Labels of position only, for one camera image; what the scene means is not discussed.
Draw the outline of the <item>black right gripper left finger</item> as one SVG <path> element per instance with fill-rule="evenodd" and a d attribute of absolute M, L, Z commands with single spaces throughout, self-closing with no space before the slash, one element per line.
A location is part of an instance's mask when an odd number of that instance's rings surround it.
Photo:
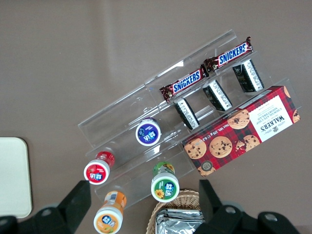
<path fill-rule="evenodd" d="M 81 180 L 56 207 L 47 207 L 18 222 L 15 216 L 0 218 L 2 234 L 73 234 L 91 206 L 90 183 Z"/>

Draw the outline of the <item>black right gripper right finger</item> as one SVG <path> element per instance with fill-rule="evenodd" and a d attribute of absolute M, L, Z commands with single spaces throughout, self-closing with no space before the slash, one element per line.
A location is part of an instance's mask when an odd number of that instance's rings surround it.
<path fill-rule="evenodd" d="M 199 181 L 199 205 L 205 222 L 196 234 L 298 234 L 282 214 L 261 212 L 253 218 L 234 205 L 223 205 L 209 180 Z"/>

